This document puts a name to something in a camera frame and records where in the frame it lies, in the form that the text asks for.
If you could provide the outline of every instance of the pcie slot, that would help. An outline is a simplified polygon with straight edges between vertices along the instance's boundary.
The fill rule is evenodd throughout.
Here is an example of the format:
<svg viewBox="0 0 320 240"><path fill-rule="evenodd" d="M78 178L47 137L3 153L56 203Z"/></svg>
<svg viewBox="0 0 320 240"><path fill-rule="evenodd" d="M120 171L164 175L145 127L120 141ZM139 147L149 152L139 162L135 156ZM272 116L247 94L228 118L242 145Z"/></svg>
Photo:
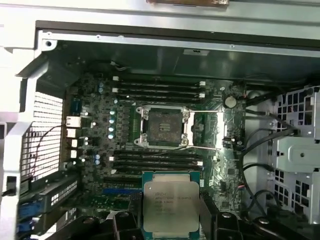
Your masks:
<svg viewBox="0 0 320 240"><path fill-rule="evenodd" d="M109 184L141 184L140 177L114 177L114 176L105 176L103 178L104 182Z"/></svg>
<svg viewBox="0 0 320 240"><path fill-rule="evenodd" d="M159 91L159 92L172 92L172 93L185 93L185 94L199 94L203 92L200 88L195 87L181 87L172 85L157 85L157 84L144 84L144 85L134 85L134 84L114 84L114 88L119 90L138 90L138 91Z"/></svg>

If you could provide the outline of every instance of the blue pcie slot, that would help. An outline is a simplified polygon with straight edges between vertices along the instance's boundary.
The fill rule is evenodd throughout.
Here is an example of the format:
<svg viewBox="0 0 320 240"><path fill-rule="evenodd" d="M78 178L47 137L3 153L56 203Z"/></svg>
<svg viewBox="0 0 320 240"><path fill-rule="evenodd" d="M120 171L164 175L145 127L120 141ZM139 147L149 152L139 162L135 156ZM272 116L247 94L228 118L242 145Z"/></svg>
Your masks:
<svg viewBox="0 0 320 240"><path fill-rule="evenodd" d="M105 188L103 194L136 194L140 193L139 189L123 189L123 188Z"/></svg>

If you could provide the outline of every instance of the blue connector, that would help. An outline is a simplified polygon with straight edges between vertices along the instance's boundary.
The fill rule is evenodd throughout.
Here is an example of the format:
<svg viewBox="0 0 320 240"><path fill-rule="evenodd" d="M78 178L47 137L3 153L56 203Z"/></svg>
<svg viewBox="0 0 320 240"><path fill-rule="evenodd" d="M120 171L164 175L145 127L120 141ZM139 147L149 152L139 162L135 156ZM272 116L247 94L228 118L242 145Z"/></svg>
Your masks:
<svg viewBox="0 0 320 240"><path fill-rule="evenodd" d="M19 206L18 216L19 219L28 217L38 216L42 213L43 203L42 202L28 202Z"/></svg>
<svg viewBox="0 0 320 240"><path fill-rule="evenodd" d="M103 194L136 194L141 193L139 189L124 189L124 188L105 188Z"/></svg>
<svg viewBox="0 0 320 240"><path fill-rule="evenodd" d="M25 221L18 224L17 233L26 233L31 232L33 230L33 221Z"/></svg>

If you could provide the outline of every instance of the mounting hole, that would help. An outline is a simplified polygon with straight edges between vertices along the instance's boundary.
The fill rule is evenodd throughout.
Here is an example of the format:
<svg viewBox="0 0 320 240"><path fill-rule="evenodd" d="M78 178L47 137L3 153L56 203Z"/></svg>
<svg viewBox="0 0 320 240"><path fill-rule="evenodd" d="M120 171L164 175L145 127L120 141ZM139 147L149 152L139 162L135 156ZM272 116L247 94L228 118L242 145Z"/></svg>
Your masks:
<svg viewBox="0 0 320 240"><path fill-rule="evenodd" d="M124 211L124 212L122 212L121 214L120 214L120 218L126 218L126 217L128 217L129 216L129 213L127 213L126 211Z"/></svg>

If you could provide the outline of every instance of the intel xeon processor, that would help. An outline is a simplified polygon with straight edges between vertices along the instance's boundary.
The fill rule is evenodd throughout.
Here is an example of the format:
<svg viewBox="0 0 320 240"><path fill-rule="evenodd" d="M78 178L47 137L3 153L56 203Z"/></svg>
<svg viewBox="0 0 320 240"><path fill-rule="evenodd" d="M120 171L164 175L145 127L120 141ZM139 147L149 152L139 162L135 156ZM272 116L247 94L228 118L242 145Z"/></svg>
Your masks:
<svg viewBox="0 0 320 240"><path fill-rule="evenodd" d="M193 238L199 234L199 183L190 172L144 172L143 230L152 238Z"/></svg>

